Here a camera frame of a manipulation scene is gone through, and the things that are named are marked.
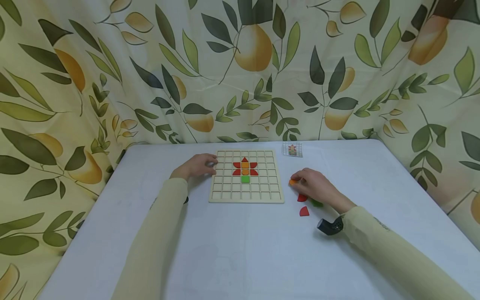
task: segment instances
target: leaf print fabric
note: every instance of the leaf print fabric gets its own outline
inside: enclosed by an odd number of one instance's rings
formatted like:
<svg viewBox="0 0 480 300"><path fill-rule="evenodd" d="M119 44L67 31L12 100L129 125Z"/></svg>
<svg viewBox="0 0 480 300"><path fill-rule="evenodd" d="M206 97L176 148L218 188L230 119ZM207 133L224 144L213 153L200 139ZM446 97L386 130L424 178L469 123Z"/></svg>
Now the leaf print fabric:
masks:
<svg viewBox="0 0 480 300"><path fill-rule="evenodd" d="M36 296L135 144L378 139L480 248L477 2L1 2L5 291Z"/></svg>

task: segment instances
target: hand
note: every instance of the hand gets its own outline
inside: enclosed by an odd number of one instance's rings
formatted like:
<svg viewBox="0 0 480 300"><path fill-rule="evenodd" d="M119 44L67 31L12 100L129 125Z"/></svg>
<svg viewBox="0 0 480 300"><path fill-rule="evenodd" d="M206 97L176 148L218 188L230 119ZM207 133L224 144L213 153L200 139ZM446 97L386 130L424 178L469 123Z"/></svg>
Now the hand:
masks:
<svg viewBox="0 0 480 300"><path fill-rule="evenodd" d="M319 202L333 207L339 214L346 213L353 207L353 203L344 194L340 193L333 184L320 172L304 168L291 176L298 181L292 187L300 194L309 196Z"/></svg>
<svg viewBox="0 0 480 300"><path fill-rule="evenodd" d="M183 178L186 181L192 176L200 176L203 174L215 175L216 171L213 165L207 166L209 163L217 163L218 160L213 154L195 154L192 158L187 160L183 165L173 170L170 178Z"/></svg>

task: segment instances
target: red wooden piece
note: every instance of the red wooden piece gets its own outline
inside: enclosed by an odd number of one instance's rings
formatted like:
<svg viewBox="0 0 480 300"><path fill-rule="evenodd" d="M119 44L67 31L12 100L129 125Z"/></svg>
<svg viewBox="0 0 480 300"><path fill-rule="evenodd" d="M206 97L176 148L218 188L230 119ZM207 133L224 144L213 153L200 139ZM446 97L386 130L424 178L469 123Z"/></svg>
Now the red wooden piece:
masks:
<svg viewBox="0 0 480 300"><path fill-rule="evenodd" d="M306 206L302 207L300 210L300 216L309 216L308 208Z"/></svg>
<svg viewBox="0 0 480 300"><path fill-rule="evenodd" d="M299 194L299 197L298 197L297 201L298 202L305 202L305 201L307 201L307 198L308 198L308 196Z"/></svg>

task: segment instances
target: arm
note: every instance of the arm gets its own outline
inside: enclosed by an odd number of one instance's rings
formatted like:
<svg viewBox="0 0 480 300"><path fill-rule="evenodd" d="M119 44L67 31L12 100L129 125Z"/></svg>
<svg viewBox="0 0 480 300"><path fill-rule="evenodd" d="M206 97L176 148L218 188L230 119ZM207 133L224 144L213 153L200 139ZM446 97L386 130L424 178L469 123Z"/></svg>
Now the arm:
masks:
<svg viewBox="0 0 480 300"><path fill-rule="evenodd" d="M188 195L187 181L191 176L215 174L206 163L216 162L214 155L195 155L164 182L133 240L111 300L160 299L163 261Z"/></svg>
<svg viewBox="0 0 480 300"><path fill-rule="evenodd" d="M340 193L322 173L305 168L291 178L299 180L292 185L298 192L343 214L343 231L350 242L415 299L473 299L422 252Z"/></svg>

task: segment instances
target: watch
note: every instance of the watch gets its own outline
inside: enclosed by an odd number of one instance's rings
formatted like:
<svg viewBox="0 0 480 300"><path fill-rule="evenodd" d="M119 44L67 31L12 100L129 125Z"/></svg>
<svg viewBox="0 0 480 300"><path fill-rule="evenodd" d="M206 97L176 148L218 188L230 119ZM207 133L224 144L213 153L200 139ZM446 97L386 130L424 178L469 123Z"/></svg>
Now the watch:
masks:
<svg viewBox="0 0 480 300"><path fill-rule="evenodd" d="M318 222L317 228L318 230L320 230L326 235L337 234L341 232L343 229L342 216L339 216L338 218L336 218L335 221L333 221L333 223L330 223L325 219L321 219L320 222Z"/></svg>

